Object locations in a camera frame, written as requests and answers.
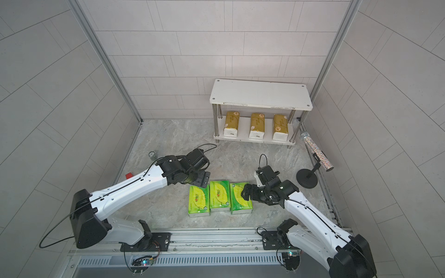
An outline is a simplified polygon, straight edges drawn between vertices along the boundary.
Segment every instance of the metal frame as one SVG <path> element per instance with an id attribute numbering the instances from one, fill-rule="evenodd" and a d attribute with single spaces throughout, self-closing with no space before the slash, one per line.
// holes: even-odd
<path id="1" fill-rule="evenodd" d="M 121 79 L 116 73 L 116 70 L 114 69 L 113 65 L 111 64 L 111 61 L 109 60 L 107 54 L 105 53 L 104 48 L 102 47 L 101 43 L 99 42 L 98 38 L 96 37 L 96 33 L 94 32 L 93 28 L 89 24 L 84 12 L 82 11 L 82 8 L 80 7 L 77 0 L 67 0 L 68 5 L 71 8 L 71 11 L 73 12 L 75 18 L 77 19 L 79 25 L 81 26 L 82 30 L 84 31 L 86 37 L 90 41 L 93 49 L 96 51 L 97 55 L 99 56 L 99 59 L 102 61 L 102 64 L 105 67 L 105 70 L 110 75 L 111 80 L 116 85 L 116 88 L 121 93 L 121 95 L 124 97 L 125 102 L 130 106 L 131 110 L 133 111 L 133 114 L 138 119 L 138 122 L 142 122 L 142 117 L 139 114 L 138 110 L 134 106 L 133 102 L 130 99 L 130 96 L 125 89 L 124 85 L 121 82 Z"/>
<path id="2" fill-rule="evenodd" d="M 337 32 L 337 35 L 335 36 L 335 39 L 331 45 L 331 49 L 329 50 L 328 55 L 326 56 L 326 60 L 324 61 L 323 67 L 321 68 L 321 71 L 317 77 L 317 80 L 315 81 L 314 87 L 311 91 L 311 101 L 314 103 L 315 98 L 318 95 L 318 92 L 321 89 L 321 85 L 323 84 L 324 79 L 326 78 L 326 75 L 328 74 L 328 70 L 332 65 L 332 62 L 334 61 L 335 56 L 337 55 L 338 50 L 340 49 L 341 43 L 343 42 L 344 37 L 346 36 L 346 33 L 348 32 L 348 28 L 352 23 L 352 20 L 354 19 L 355 15 L 357 14 L 357 10 L 360 6 L 361 0 L 351 0 L 349 2 L 348 9 L 344 15 L 343 21 L 341 22 L 340 28 Z M 298 123 L 297 128 L 295 129 L 294 134 L 292 135 L 290 142 L 294 143 L 295 138 L 297 137 L 298 130 L 300 129 L 301 124 L 304 122 L 308 114 L 308 111 L 303 111 L 301 113 L 301 118 Z"/>

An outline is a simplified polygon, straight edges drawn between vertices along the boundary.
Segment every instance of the yellow tissue pack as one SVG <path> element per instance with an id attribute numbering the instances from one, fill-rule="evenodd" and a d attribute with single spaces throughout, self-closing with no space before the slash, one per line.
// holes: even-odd
<path id="1" fill-rule="evenodd" d="M 244 185 L 246 185 L 247 182 L 238 182 L 238 183 L 231 183 L 230 184 L 230 198 L 231 198 L 231 210 L 232 214 L 249 214 L 252 213 L 253 206 L 252 206 L 252 200 L 249 199 L 248 201 L 244 200 L 244 198 L 241 196 L 241 192 L 244 189 Z"/>
<path id="2" fill-rule="evenodd" d="M 190 186 L 189 193 L 189 216 L 206 216 L 210 215 L 210 196 L 209 186 L 201 188 Z"/>
<path id="3" fill-rule="evenodd" d="M 210 210 L 230 210 L 229 181 L 210 181 Z"/>

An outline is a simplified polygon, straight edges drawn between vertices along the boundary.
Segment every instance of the wall tile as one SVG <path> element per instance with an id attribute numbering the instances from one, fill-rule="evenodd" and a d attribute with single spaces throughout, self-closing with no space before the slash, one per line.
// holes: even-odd
<path id="1" fill-rule="evenodd" d="M 352 93 L 341 113 L 371 160 L 396 142 L 357 93 Z"/>
<path id="2" fill-rule="evenodd" d="M 275 77 L 280 62 L 280 56 L 233 56 L 232 76 Z"/>
<path id="3" fill-rule="evenodd" d="M 336 177 L 338 186 L 342 186 L 352 177 L 352 174 L 331 135 L 331 131 L 326 131 L 324 136 L 320 139 L 320 143 L 324 153 L 328 156 L 329 161 L 334 165 L 332 173 Z"/>
<path id="4" fill-rule="evenodd" d="M 75 49 L 87 40 L 82 28 L 71 11 L 52 17 L 51 22 L 68 44 L 69 48 Z"/>
<path id="5" fill-rule="evenodd" d="M 341 193 L 340 187 L 337 183 L 337 180 L 332 172 L 324 172 L 323 177 L 325 178 L 328 187 L 329 192 L 331 193 L 332 199 L 334 201 L 334 205 L 339 211 L 344 210 L 347 208 L 346 201 L 344 200 L 344 196 Z"/>
<path id="6" fill-rule="evenodd" d="M 7 37 L 14 34 L 14 31 L 1 18 L 0 18 L 0 34 L 2 34 L 3 37 Z"/>
<path id="7" fill-rule="evenodd" d="M 102 137 L 103 135 L 104 135 L 104 132 L 102 131 L 102 129 L 90 118 L 90 117 L 88 117 L 86 120 L 85 120 L 85 123 L 87 124 L 87 125 L 89 125 L 90 126 L 90 128 L 92 128 L 93 130 L 94 130 L 94 132 L 97 134 L 97 135 L 99 135 L 99 137 Z"/>
<path id="8" fill-rule="evenodd" d="M 233 30 L 233 1 L 224 1 L 224 30 Z"/>
<path id="9" fill-rule="evenodd" d="M 301 55 L 325 56 L 334 41 L 336 32 L 308 32 Z"/>
<path id="10" fill-rule="evenodd" d="M 114 56 L 123 77 L 168 77 L 163 56 Z"/>
<path id="11" fill-rule="evenodd" d="M 112 31 L 96 31 L 95 34 L 108 55 L 123 55 Z"/>
<path id="12" fill-rule="evenodd" d="M 434 29 L 428 39 L 422 44 L 422 47 L 428 51 L 432 51 L 445 37 L 445 20 Z"/>
<path id="13" fill-rule="evenodd" d="M 387 262 L 394 260 L 394 257 L 391 255 L 391 251 L 389 251 L 388 245 L 383 239 L 379 227 L 374 222 L 374 218 L 372 218 L 372 214 L 369 211 L 369 208 L 366 206 L 366 202 L 363 199 L 358 186 L 355 186 L 346 192 L 344 194 L 344 198 L 348 204 L 348 207 L 350 208 L 352 218 L 357 226 L 357 231 L 354 232 L 356 234 L 361 234 L 369 242 L 374 262 Z"/>
<path id="14" fill-rule="evenodd" d="M 157 1 L 164 31 L 224 31 L 223 1 Z"/>
<path id="15" fill-rule="evenodd" d="M 233 2 L 233 31 L 275 31 L 289 29 L 294 5 L 299 2 Z"/>
<path id="16" fill-rule="evenodd" d="M 94 69 L 85 51 L 78 47 L 31 79 L 28 85 L 55 108 Z"/>
<path id="17" fill-rule="evenodd" d="M 45 233 L 49 232 L 49 230 L 52 229 L 60 220 L 62 220 L 63 217 L 65 217 L 67 214 L 70 213 L 71 204 L 73 202 L 73 195 L 77 191 L 82 189 L 86 189 L 90 193 L 93 192 L 100 178 L 100 176 L 97 173 L 95 173 L 87 166 L 85 166 L 81 171 L 81 173 L 77 175 L 79 177 L 77 178 L 76 182 L 69 191 L 64 202 L 62 203 L 56 215 L 54 216 L 53 220 L 51 221 L 51 224 L 48 225 L 48 228 L 45 231 Z M 69 221 L 69 218 L 67 218 L 64 221 L 62 221 L 62 223 L 60 223 L 60 225 L 57 226 L 51 232 L 51 238 L 60 240 L 69 237 L 72 233 L 73 233 L 73 228 L 71 227 L 71 222 Z"/>
<path id="18" fill-rule="evenodd" d="M 38 191 L 31 193 L 0 235 L 3 249 L 0 254 L 0 268 L 3 276 L 17 276 L 16 260 L 25 262 L 29 258 L 61 203 Z M 24 223 L 32 229 L 26 229 Z"/>
<path id="19" fill-rule="evenodd" d="M 443 255 L 445 202 L 405 153 L 380 168 L 379 173 L 429 255 Z"/>
<path id="20" fill-rule="evenodd" d="M 51 19 L 47 19 L 47 20 L 43 21 L 42 24 L 46 27 L 48 32 L 51 34 L 51 36 L 57 42 L 57 44 L 60 46 L 60 48 L 63 50 L 63 52 L 65 52 L 65 54 L 67 54 L 68 52 L 71 51 L 71 48 L 68 46 L 68 44 L 66 43 L 66 41 L 64 40 L 62 35 L 59 33 L 57 28 L 54 26 Z"/>
<path id="21" fill-rule="evenodd" d="M 27 85 L 0 102 L 1 162 L 42 122 L 51 110 L 51 107 Z"/>
<path id="22" fill-rule="evenodd" d="M 48 125 L 45 121 L 41 122 L 40 125 L 37 126 L 37 128 L 51 140 L 59 144 L 59 146 L 61 146 L 62 148 L 64 148 L 68 144 L 68 140 L 60 133 L 58 133 L 55 129 L 53 129 L 50 125 Z"/>
<path id="23" fill-rule="evenodd" d="M 46 195 L 49 195 L 53 198 L 56 198 L 59 201 L 64 201 L 68 192 L 63 191 L 62 189 L 53 186 L 52 184 L 47 183 L 44 180 L 41 180 L 39 184 L 36 186 L 37 191 L 40 191 Z"/>
<path id="24" fill-rule="evenodd" d="M 379 75 L 368 61 L 345 42 L 341 44 L 334 65 L 361 97 Z"/>
<path id="25" fill-rule="evenodd" d="M 115 31 L 123 55 L 180 55 L 176 32 Z"/>
<path id="26" fill-rule="evenodd" d="M 102 61 L 100 60 L 96 51 L 93 49 L 93 46 L 91 45 L 90 41 L 82 43 L 82 48 L 85 51 L 88 58 L 91 60 L 91 63 L 93 63 L 95 68 L 97 68 L 102 64 Z"/>
<path id="27" fill-rule="evenodd" d="M 287 61 L 285 77 L 317 77 L 323 66 L 324 56 L 291 56 Z"/>
<path id="28" fill-rule="evenodd" d="M 177 77 L 225 76 L 224 56 L 172 56 Z"/>
<path id="29" fill-rule="evenodd" d="M 419 166 L 419 170 L 425 175 L 430 184 L 445 199 L 445 152 Z"/>
<path id="30" fill-rule="evenodd" d="M 341 154 L 372 213 L 396 202 L 357 138 L 353 138 Z"/>
<path id="31" fill-rule="evenodd" d="M 134 96 L 141 109 L 178 109 L 175 96 Z"/>
<path id="32" fill-rule="evenodd" d="M 18 277 L 48 277 L 59 256 L 57 252 L 34 250 Z"/>
<path id="33" fill-rule="evenodd" d="M 0 68 L 0 85 L 10 93 L 65 54 L 43 24 L 2 39 L 0 53 L 8 65 Z"/>
<path id="34" fill-rule="evenodd" d="M 83 81 L 45 118 L 45 122 L 71 140 L 98 103 L 97 96 Z"/>
<path id="35" fill-rule="evenodd" d="M 121 78 L 121 80 L 124 83 L 125 89 L 127 89 L 128 94 L 131 96 L 156 95 L 156 92 L 151 92 L 144 77 L 123 77 Z"/>
<path id="36" fill-rule="evenodd" d="M 127 151 L 129 151 L 128 147 L 130 146 L 134 136 L 137 135 L 135 133 L 138 127 L 139 127 L 138 121 L 136 120 L 135 117 L 132 117 L 124 131 L 124 134 L 122 135 L 116 148 L 114 149 L 113 154 L 110 157 L 110 162 L 113 163 L 113 165 L 116 165 L 116 167 L 120 167 L 122 163 L 124 163 Z"/>
<path id="37" fill-rule="evenodd" d="M 66 2 L 58 0 L 4 0 L 0 17 L 18 32 L 68 10 Z"/>
<path id="38" fill-rule="evenodd" d="M 369 63 L 372 64 L 374 62 L 374 60 L 377 58 L 377 55 L 379 55 L 380 51 L 382 50 L 382 48 L 385 46 L 386 42 L 391 37 L 392 33 L 394 33 L 394 32 L 391 29 L 389 29 L 389 28 L 385 29 L 385 31 L 383 32 L 382 36 L 378 40 L 377 44 L 374 46 L 374 48 L 372 49 L 371 53 L 366 58 L 366 60 Z"/>
<path id="39" fill-rule="evenodd" d="M 192 109 L 150 110 L 154 119 L 193 119 Z"/>
<path id="40" fill-rule="evenodd" d="M 440 0 L 378 1 L 370 17 L 422 45 L 444 18 L 444 10 Z"/>
<path id="41" fill-rule="evenodd" d="M 100 167 L 99 165 L 97 165 L 96 162 L 92 161 L 91 159 L 88 160 L 88 162 L 86 163 L 87 167 L 89 167 L 91 170 L 93 170 L 94 172 L 96 172 L 99 176 L 102 175 L 102 173 L 104 172 L 104 169 L 102 167 Z"/>
<path id="42" fill-rule="evenodd" d="M 338 109 L 343 109 L 343 106 L 348 101 L 348 99 L 351 97 L 352 93 L 355 92 L 354 88 L 352 86 L 349 86 L 346 93 L 341 98 L 340 102 L 337 104 Z"/>
<path id="43" fill-rule="evenodd" d="M 85 0 L 98 31 L 154 31 L 146 1 Z"/>
<path id="44" fill-rule="evenodd" d="M 246 32 L 244 55 L 300 55 L 306 35 L 305 32 Z"/>
<path id="45" fill-rule="evenodd" d="M 60 189 L 69 191 L 99 140 L 100 137 L 87 124 L 83 124 L 43 179 Z"/>
<path id="46" fill-rule="evenodd" d="M 376 211 L 372 214 L 377 224 L 401 215 L 403 215 L 403 212 L 397 203 Z"/>
<path id="47" fill-rule="evenodd" d="M 350 190 L 352 187 L 354 187 L 356 185 L 357 185 L 357 183 L 354 180 L 354 178 L 353 177 L 350 178 L 347 182 L 345 182 L 344 184 L 342 184 L 340 186 L 341 193 L 344 194 L 346 191 Z"/>
<path id="48" fill-rule="evenodd" d="M 337 32 L 346 2 L 304 2 L 298 22 L 299 32 Z"/>
<path id="49" fill-rule="evenodd" d="M 445 60 L 445 40 L 442 40 L 432 51 L 440 58 Z"/>
<path id="50" fill-rule="evenodd" d="M 242 32 L 177 32 L 177 34 L 182 55 L 243 54 Z"/>
<path id="51" fill-rule="evenodd" d="M 398 143 L 395 143 L 389 149 L 387 149 L 384 153 L 382 153 L 376 159 L 374 159 L 372 162 L 374 163 L 374 166 L 377 169 L 380 169 L 383 165 L 390 162 L 393 158 L 395 158 L 402 152 L 403 152 L 402 147 L 400 147 L 400 145 Z"/>
<path id="52" fill-rule="evenodd" d="M 379 75 L 363 100 L 416 165 L 445 150 L 444 131 L 384 76 Z"/>
<path id="53" fill-rule="evenodd" d="M 154 29 L 156 31 L 163 31 L 161 18 L 159 17 L 158 7 L 156 1 L 147 1 L 148 9 L 150 10 L 151 19 L 153 20 Z"/>
<path id="54" fill-rule="evenodd" d="M 34 130 L 0 165 L 2 184 L 8 185 L 2 187 L 0 194 L 0 226 L 6 227 L 11 221 L 62 149 L 41 131 Z"/>
<path id="55" fill-rule="evenodd" d="M 358 12 L 348 29 L 344 41 L 361 56 L 367 58 L 386 27 Z"/>
<path id="56" fill-rule="evenodd" d="M 182 96 L 184 109 L 212 109 L 208 95 Z"/>
<path id="57" fill-rule="evenodd" d="M 124 129 L 114 119 L 91 154 L 91 160 L 105 169 L 123 133 Z"/>
<path id="58" fill-rule="evenodd" d="M 153 77 L 158 95 L 199 95 L 195 77 Z"/>
<path id="59" fill-rule="evenodd" d="M 344 119 L 340 110 L 337 108 L 329 95 L 326 96 L 325 100 L 323 101 L 323 105 L 319 108 L 319 110 L 324 121 L 328 125 L 335 142 L 339 144 L 351 130 L 347 121 Z"/>
<path id="60" fill-rule="evenodd" d="M 337 105 L 350 87 L 349 83 L 334 65 L 329 69 L 329 72 L 323 81 L 323 86 Z"/>
<path id="61" fill-rule="evenodd" d="M 396 261 L 378 262 L 376 263 L 377 273 L 382 275 L 401 275 L 399 266 Z"/>
<path id="62" fill-rule="evenodd" d="M 427 115 L 445 103 L 445 61 L 404 37 L 393 33 L 373 65 Z"/>
<path id="63" fill-rule="evenodd" d="M 405 216 L 380 223 L 379 228 L 405 278 L 440 278 L 439 271 Z"/>
<path id="64" fill-rule="evenodd" d="M 123 104 L 122 95 L 116 87 L 113 87 L 99 102 L 89 117 L 105 132 Z"/>
<path id="65" fill-rule="evenodd" d="M 432 259 L 438 267 L 440 273 L 445 273 L 445 256 L 432 257 Z"/>

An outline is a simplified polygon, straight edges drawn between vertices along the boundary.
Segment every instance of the shelf top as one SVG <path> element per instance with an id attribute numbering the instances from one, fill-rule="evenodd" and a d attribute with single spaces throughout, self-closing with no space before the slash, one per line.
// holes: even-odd
<path id="1" fill-rule="evenodd" d="M 304 84 L 215 79 L 210 103 L 249 107 L 312 110 Z"/>

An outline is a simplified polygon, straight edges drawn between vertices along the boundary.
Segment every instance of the white tile wall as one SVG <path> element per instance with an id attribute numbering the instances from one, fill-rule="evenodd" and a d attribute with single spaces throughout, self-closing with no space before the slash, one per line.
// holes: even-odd
<path id="1" fill-rule="evenodd" d="M 379 277 L 441 276 L 444 14 L 439 0 L 362 1 L 308 117 L 336 179 L 343 159 L 352 174 L 340 217 L 370 242 Z M 330 133 L 340 154 L 323 142 Z"/>

